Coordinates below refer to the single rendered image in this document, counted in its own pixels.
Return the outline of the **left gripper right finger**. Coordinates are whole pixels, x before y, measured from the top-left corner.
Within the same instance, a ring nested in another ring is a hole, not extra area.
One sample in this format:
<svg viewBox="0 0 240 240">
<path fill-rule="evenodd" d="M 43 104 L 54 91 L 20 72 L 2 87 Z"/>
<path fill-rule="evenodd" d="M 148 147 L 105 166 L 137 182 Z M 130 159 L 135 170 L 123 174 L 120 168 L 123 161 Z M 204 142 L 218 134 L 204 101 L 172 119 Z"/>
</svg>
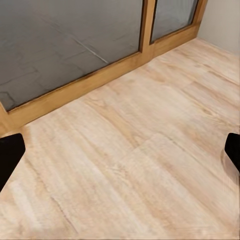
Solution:
<svg viewBox="0 0 240 240">
<path fill-rule="evenodd" d="M 225 152 L 240 172 L 240 135 L 229 133 L 225 143 Z"/>
</svg>

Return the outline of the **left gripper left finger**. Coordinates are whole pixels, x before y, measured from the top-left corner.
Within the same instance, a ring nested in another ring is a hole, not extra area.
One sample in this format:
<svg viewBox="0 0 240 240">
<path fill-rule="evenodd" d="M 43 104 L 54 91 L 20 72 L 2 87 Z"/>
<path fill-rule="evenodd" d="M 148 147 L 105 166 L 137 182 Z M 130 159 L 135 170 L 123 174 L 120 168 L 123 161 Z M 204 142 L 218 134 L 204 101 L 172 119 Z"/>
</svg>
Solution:
<svg viewBox="0 0 240 240">
<path fill-rule="evenodd" d="M 21 133 L 0 138 L 0 192 L 25 153 Z"/>
</svg>

